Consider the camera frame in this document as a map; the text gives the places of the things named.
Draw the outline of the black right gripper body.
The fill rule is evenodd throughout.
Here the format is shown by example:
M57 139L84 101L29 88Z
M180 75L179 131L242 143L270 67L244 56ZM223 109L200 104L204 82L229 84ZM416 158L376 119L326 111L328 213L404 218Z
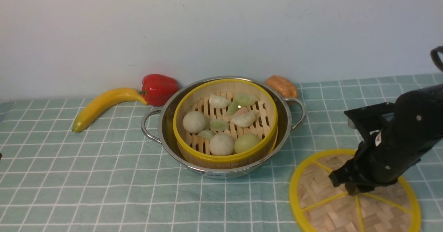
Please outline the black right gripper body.
M442 139L442 102L386 102L344 114L363 140L353 158L329 178L334 187L345 185L350 195L396 184Z

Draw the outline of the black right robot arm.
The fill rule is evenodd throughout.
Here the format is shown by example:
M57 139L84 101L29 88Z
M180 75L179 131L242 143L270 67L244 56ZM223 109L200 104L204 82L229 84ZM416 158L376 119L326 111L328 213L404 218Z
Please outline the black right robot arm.
M349 195L394 185L443 136L443 85L436 84L385 102L344 112L363 140L353 158L332 171L334 187Z

